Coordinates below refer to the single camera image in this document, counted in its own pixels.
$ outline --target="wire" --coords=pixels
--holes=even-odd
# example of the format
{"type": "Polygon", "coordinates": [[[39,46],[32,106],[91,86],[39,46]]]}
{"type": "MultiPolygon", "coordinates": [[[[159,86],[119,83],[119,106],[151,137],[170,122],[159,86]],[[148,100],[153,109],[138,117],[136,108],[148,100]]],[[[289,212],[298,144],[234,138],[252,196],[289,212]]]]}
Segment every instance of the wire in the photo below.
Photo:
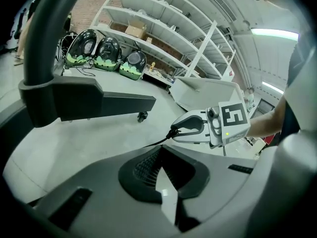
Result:
{"type": "Polygon", "coordinates": [[[224,145],[223,145],[222,148],[223,148],[223,155],[224,155],[224,156],[227,156],[227,154],[226,154],[226,148],[224,147],[224,145]]]}
{"type": "Polygon", "coordinates": [[[159,141],[159,142],[156,142],[156,143],[153,143],[153,144],[150,144],[150,145],[147,145],[147,146],[144,146],[144,147],[148,147],[148,146],[153,146],[153,145],[158,145],[158,144],[161,144],[161,143],[163,143],[164,141],[166,141],[166,140],[168,140],[168,138],[166,137],[165,139],[162,139],[161,141],[159,141]]]}
{"type": "Polygon", "coordinates": [[[87,72],[87,71],[84,71],[84,68],[81,68],[83,71],[80,71],[79,68],[75,67],[81,74],[85,75],[85,76],[91,76],[91,77],[96,77],[96,75],[94,75],[93,73],[91,72],[87,72]]]}
{"type": "Polygon", "coordinates": [[[254,140],[254,141],[251,141],[251,140],[246,140],[246,139],[244,139],[244,138],[241,138],[243,141],[245,141],[245,142],[247,142],[248,144],[250,144],[250,145],[254,145],[254,142],[257,142],[259,139],[257,139],[257,140],[254,140]]]}
{"type": "Polygon", "coordinates": [[[92,68],[92,67],[94,66],[94,60],[93,60],[93,58],[90,58],[90,60],[87,61],[87,62],[88,62],[88,64],[90,65],[90,68],[92,68]]]}
{"type": "Polygon", "coordinates": [[[84,61],[84,63],[86,63],[86,62],[87,62],[87,60],[86,60],[86,59],[81,58],[80,60],[76,61],[76,63],[79,63],[81,60],[83,60],[83,61],[84,61]]]}
{"type": "Polygon", "coordinates": [[[153,144],[144,146],[144,147],[149,147],[149,146],[161,144],[161,143],[163,143],[164,141],[170,139],[171,137],[176,136],[178,133],[179,133],[179,130],[178,130],[177,128],[173,127],[173,128],[171,128],[171,129],[169,130],[168,134],[166,135],[166,137],[165,137],[164,139],[160,140],[159,142],[156,142],[156,143],[153,143],[153,144]]]}
{"type": "Polygon", "coordinates": [[[102,72],[110,72],[110,71],[107,71],[107,70],[104,70],[104,69],[98,69],[98,68],[88,68],[88,69],[94,69],[94,70],[98,70],[98,71],[102,71],[102,72]]]}

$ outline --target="brick wall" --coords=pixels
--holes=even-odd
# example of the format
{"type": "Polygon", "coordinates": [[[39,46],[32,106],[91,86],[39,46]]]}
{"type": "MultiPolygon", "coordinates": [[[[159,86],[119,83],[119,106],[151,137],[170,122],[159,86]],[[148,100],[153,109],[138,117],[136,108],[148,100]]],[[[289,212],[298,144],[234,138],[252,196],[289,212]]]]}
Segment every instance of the brick wall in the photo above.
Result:
{"type": "MultiPolygon", "coordinates": [[[[89,28],[98,10],[105,0],[78,0],[72,10],[72,30],[80,33],[89,28]]],[[[120,0],[112,0],[113,5],[120,6],[120,0]]]]}

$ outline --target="person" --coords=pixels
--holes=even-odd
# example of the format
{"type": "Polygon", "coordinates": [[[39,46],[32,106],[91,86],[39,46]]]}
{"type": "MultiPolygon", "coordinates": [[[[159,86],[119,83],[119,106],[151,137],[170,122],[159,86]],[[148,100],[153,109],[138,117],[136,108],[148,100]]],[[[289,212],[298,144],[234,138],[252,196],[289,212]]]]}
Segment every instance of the person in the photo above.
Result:
{"type": "Polygon", "coordinates": [[[248,89],[248,92],[245,94],[244,101],[246,103],[246,107],[247,107],[248,112],[250,112],[250,110],[253,107],[253,102],[254,102],[254,88],[253,87],[250,87],[248,89]]]}
{"type": "Polygon", "coordinates": [[[39,5],[41,0],[34,0],[33,4],[30,6],[29,15],[28,15],[28,21],[25,24],[25,27],[22,29],[20,38],[19,38],[19,44],[18,44],[18,50],[15,55],[15,61],[13,63],[14,66],[17,66],[19,64],[24,63],[24,54],[23,50],[25,47],[26,37],[29,32],[30,24],[34,15],[34,12],[39,5]]]}
{"type": "MultiPolygon", "coordinates": [[[[292,0],[265,1],[270,2],[277,7],[291,11],[298,18],[302,17],[300,14],[296,14],[298,10],[294,6],[295,4],[291,2],[292,0]]],[[[289,62],[287,87],[292,84],[296,76],[301,71],[310,53],[311,47],[313,46],[313,42],[315,41],[313,31],[311,29],[308,30],[309,26],[302,25],[301,27],[302,34],[300,35],[289,62]]],[[[251,119],[250,122],[251,127],[247,136],[265,137],[281,132],[280,141],[288,135],[298,132],[300,129],[296,117],[286,102],[284,96],[282,96],[274,110],[251,119]]]]}

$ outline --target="fluorescent light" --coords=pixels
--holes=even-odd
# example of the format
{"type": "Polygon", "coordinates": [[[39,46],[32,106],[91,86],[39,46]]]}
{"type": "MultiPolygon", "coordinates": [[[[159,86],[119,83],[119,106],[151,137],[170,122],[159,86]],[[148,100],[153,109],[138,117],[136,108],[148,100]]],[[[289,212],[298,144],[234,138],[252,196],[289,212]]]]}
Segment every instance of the fluorescent light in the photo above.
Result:
{"type": "Polygon", "coordinates": [[[270,85],[270,84],[268,84],[268,83],[266,83],[264,81],[262,82],[262,84],[268,86],[269,88],[272,88],[273,90],[275,90],[275,91],[277,91],[277,92],[279,92],[281,94],[284,93],[282,90],[280,90],[280,89],[276,88],[275,86],[272,86],[272,85],[270,85]]]}
{"type": "Polygon", "coordinates": [[[254,28],[254,29],[251,29],[251,32],[254,35],[275,36],[275,37],[290,39],[293,41],[298,41],[298,36],[299,36],[299,34],[297,33],[283,31],[283,30],[275,30],[275,29],[254,28]]]}

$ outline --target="concrete floor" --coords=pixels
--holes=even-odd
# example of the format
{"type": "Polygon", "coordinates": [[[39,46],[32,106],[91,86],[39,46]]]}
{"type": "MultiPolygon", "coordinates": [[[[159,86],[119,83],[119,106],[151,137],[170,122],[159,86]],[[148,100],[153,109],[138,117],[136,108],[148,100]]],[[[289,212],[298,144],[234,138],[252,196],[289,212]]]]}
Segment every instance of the concrete floor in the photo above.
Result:
{"type": "MultiPolygon", "coordinates": [[[[13,60],[14,54],[0,56],[0,111],[20,98],[17,85],[23,79],[23,66],[13,66],[13,60]]],[[[83,76],[76,69],[71,71],[72,76],[83,76]]],[[[95,161],[163,139],[170,125],[185,113],[164,89],[149,82],[114,72],[90,71],[104,91],[154,96],[157,101],[153,110],[143,123],[137,122],[137,114],[129,114],[72,123],[57,119],[32,130],[15,149],[3,172],[20,200],[30,202],[45,195],[95,161]]],[[[167,144],[222,155],[221,148],[211,150],[207,144],[181,144],[171,139],[167,144]]]]}

